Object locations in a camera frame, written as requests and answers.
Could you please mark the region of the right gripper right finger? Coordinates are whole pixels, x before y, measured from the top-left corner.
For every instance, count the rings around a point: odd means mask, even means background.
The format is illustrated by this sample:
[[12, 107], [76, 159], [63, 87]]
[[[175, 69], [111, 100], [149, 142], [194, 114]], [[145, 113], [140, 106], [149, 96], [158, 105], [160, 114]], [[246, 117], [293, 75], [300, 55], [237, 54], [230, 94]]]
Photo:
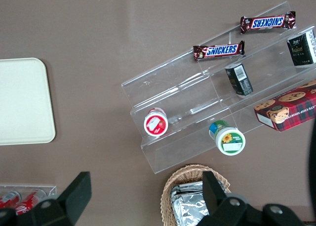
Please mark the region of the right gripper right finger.
[[247, 209], [244, 201], [236, 197], [227, 197], [215, 175], [204, 171], [202, 176], [203, 198], [209, 215], [203, 217], [200, 226], [237, 226]]

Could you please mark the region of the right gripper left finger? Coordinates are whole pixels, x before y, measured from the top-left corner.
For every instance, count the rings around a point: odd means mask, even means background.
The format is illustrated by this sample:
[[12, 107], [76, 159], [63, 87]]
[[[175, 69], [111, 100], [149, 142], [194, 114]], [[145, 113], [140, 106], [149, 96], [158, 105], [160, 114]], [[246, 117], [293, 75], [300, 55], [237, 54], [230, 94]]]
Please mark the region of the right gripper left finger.
[[90, 172], [80, 172], [56, 198], [48, 198], [31, 210], [35, 226], [74, 226], [91, 200]]

